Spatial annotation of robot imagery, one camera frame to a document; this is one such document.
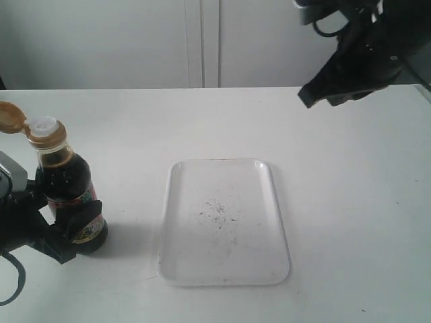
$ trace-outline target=plastic tray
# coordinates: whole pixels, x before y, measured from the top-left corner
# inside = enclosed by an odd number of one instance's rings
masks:
[[[158,274],[170,285],[268,285],[290,263],[272,176],[255,159],[173,165]]]

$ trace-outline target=white cap insert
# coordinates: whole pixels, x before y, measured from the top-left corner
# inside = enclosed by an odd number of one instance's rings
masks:
[[[59,124],[52,116],[44,116],[30,122],[28,127],[32,136],[43,138],[53,134],[59,128]]]

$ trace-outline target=dark liquid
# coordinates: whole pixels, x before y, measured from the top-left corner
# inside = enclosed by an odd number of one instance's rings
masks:
[[[56,154],[51,154],[49,158],[55,159]],[[56,203],[73,201],[89,189],[90,167],[80,155],[74,153],[67,163],[60,166],[39,166],[36,171],[36,183],[46,197]],[[76,244],[79,253],[89,254],[103,245],[108,235],[108,225],[105,220],[103,221],[102,231],[95,238],[82,244]]]

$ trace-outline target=bottle label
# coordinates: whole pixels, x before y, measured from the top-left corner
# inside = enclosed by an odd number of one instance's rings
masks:
[[[57,202],[55,200],[48,199],[48,206],[51,212],[55,215],[55,211],[61,207],[71,207],[80,205],[86,202],[97,200],[96,191],[94,190],[93,183],[90,183],[90,187],[79,197],[72,201]],[[102,214],[99,214],[89,224],[87,224],[78,234],[75,236],[73,241],[74,244],[84,244],[94,239],[103,229],[104,219]]]

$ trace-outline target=table surface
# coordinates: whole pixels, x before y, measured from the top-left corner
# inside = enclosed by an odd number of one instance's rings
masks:
[[[28,247],[8,323],[430,322],[431,106],[393,86],[307,110],[298,88],[2,91],[63,121],[92,168],[105,245],[60,265]],[[22,135],[0,149],[34,176]],[[292,268],[279,285],[182,288],[156,276],[169,167],[257,158],[271,166]],[[0,260],[0,297],[16,272]]]

